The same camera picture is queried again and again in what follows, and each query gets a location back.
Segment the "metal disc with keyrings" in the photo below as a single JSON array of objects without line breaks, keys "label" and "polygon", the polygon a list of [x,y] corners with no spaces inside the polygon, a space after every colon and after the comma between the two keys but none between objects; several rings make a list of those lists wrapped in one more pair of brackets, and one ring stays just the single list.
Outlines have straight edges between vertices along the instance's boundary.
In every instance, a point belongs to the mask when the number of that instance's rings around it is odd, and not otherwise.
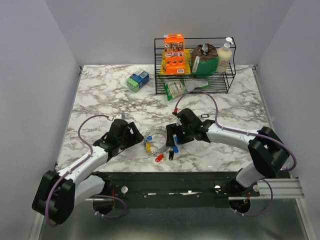
[{"label": "metal disc with keyrings", "polygon": [[[148,136],[152,136],[151,141],[146,141]],[[170,147],[166,146],[167,131],[164,126],[152,126],[143,134],[143,147],[147,154],[158,156],[160,154],[167,155],[171,150]],[[151,152],[147,152],[146,143],[150,144]]]}]

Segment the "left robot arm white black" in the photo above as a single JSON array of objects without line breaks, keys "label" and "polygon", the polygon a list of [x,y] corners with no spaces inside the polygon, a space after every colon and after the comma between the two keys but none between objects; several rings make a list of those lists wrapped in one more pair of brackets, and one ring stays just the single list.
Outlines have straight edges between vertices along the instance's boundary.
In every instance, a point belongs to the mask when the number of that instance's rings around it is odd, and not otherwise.
[{"label": "left robot arm white black", "polygon": [[114,119],[109,131],[101,138],[93,144],[84,142],[89,147],[84,156],[60,171],[44,173],[32,209],[42,214],[49,226],[56,227],[69,218],[75,205],[88,197],[107,197],[111,185],[93,175],[94,170],[143,140],[134,122]]}]

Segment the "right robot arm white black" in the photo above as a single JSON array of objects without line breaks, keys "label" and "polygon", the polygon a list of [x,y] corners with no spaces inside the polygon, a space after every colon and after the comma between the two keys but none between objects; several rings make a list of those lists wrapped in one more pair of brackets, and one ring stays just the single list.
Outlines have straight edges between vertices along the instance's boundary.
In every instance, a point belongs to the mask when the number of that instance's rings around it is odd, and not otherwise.
[{"label": "right robot arm white black", "polygon": [[290,154],[284,144],[269,127],[260,130],[241,130],[218,124],[216,120],[201,121],[194,112],[185,108],[173,113],[177,121],[166,126],[166,146],[175,149],[176,144],[193,140],[221,143],[247,151],[252,162],[241,168],[230,181],[230,191],[241,196],[255,182],[274,179],[282,170]]}]

